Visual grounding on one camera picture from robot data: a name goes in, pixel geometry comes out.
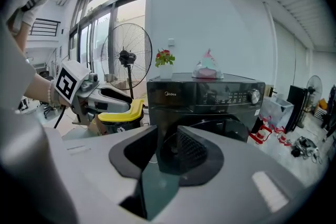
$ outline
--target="plastic bag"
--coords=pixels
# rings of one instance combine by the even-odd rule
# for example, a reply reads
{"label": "plastic bag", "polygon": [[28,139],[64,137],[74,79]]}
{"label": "plastic bag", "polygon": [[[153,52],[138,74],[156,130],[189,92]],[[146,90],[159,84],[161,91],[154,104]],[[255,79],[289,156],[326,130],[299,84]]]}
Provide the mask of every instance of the plastic bag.
{"label": "plastic bag", "polygon": [[202,57],[201,61],[198,62],[194,71],[193,78],[203,78],[203,79],[222,79],[224,75],[222,74],[216,60],[211,56],[210,49]]}

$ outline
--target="potted plant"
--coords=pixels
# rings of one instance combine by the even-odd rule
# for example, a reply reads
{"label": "potted plant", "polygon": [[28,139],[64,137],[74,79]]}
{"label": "potted plant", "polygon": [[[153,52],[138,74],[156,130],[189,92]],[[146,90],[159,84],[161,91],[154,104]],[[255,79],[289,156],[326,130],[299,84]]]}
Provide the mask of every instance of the potted plant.
{"label": "potted plant", "polygon": [[155,58],[155,66],[159,68],[161,79],[171,79],[173,76],[173,61],[175,57],[169,50],[159,51]]}

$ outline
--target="black washing machine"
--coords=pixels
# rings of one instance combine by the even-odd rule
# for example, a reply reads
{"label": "black washing machine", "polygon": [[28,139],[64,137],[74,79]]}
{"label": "black washing machine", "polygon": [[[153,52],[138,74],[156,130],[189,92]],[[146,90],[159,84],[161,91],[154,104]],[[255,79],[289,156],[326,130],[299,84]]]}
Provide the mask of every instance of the black washing machine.
{"label": "black washing machine", "polygon": [[264,90],[264,82],[230,74],[224,79],[196,79],[191,73],[174,73],[170,80],[149,80],[149,116],[159,129],[158,146],[176,133],[178,125],[246,142]]}

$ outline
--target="white flower pot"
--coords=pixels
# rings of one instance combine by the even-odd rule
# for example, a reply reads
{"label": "white flower pot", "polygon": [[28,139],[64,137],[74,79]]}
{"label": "white flower pot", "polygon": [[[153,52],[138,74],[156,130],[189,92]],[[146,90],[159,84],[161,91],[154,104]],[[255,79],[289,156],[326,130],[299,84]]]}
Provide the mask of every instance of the white flower pot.
{"label": "white flower pot", "polygon": [[171,79],[173,76],[173,65],[159,66],[160,78]]}

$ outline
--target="standing fan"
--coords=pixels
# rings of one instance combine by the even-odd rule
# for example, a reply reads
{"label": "standing fan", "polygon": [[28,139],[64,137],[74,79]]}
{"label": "standing fan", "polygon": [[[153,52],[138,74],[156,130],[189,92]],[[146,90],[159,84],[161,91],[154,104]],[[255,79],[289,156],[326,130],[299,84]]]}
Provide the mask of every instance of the standing fan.
{"label": "standing fan", "polygon": [[311,96],[311,105],[316,106],[322,96],[322,81],[318,76],[312,76],[307,83],[307,90]]}
{"label": "standing fan", "polygon": [[[108,48],[108,39],[112,46]],[[119,90],[138,86],[148,73],[152,62],[152,43],[147,32],[136,24],[117,26],[101,49],[101,66],[105,80]]]}
{"label": "standing fan", "polygon": [[318,76],[312,76],[307,83],[308,95],[304,101],[298,124],[300,128],[304,127],[304,120],[306,118],[306,113],[310,112],[312,106],[316,106],[322,96],[322,81]]}

